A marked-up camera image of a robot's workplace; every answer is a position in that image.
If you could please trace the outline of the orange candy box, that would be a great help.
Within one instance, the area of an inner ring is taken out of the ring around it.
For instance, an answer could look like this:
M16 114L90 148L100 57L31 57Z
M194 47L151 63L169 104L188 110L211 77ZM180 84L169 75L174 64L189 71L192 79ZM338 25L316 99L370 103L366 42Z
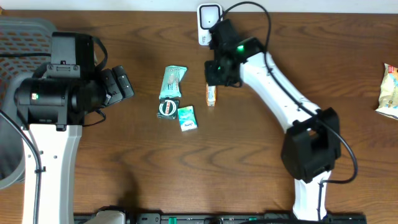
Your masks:
M207 106L215 106L216 104L216 86L206 85L206 103Z

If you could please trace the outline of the mint green wipes pack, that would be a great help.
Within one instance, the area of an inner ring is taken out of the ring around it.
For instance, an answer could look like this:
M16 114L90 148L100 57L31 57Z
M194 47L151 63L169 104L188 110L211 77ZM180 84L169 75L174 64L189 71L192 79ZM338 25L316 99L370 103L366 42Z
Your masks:
M159 94L159 99L180 98L180 82L187 71L187 67L169 65L165 68L164 78Z

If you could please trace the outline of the dark green soap packet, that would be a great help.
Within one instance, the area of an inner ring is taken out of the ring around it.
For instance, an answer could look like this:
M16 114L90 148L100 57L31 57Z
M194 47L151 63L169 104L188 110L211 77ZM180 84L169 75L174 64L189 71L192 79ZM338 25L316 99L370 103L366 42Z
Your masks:
M176 99L161 99L157 117L162 119L177 119L179 101Z

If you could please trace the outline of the teal gum box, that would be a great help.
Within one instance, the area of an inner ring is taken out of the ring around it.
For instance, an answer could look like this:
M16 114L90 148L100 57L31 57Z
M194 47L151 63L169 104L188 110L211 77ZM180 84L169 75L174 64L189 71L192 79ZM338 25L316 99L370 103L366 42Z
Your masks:
M193 106L179 108L178 120L182 131L189 131L198 127Z

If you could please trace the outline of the cream snack bag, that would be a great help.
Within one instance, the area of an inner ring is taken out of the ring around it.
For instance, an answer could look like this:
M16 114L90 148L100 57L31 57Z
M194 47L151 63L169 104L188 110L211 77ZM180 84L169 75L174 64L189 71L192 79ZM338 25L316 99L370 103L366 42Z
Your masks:
M384 77L380 85L379 106L376 112L397 119L397 68L384 64Z

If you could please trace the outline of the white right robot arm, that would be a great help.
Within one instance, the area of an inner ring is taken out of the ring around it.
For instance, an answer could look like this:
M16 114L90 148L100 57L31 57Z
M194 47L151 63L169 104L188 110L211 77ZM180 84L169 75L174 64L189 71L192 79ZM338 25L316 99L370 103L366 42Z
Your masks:
M208 29L214 60L205 62L210 86L251 87L277 118L284 132L281 159L294 178L293 214L299 220L326 218L326 182L341 156L338 137L326 125L339 129L337 113L321 110L304 97L277 68L260 41L240 38L230 20Z

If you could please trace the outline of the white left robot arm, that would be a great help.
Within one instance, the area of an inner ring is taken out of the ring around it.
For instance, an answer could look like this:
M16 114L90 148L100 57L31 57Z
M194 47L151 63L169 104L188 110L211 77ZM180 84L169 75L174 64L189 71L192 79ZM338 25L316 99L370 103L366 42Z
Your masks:
M96 63L93 36L55 32L50 62L17 88L24 140L24 223L73 223L75 161L89 113L133 96L122 66Z

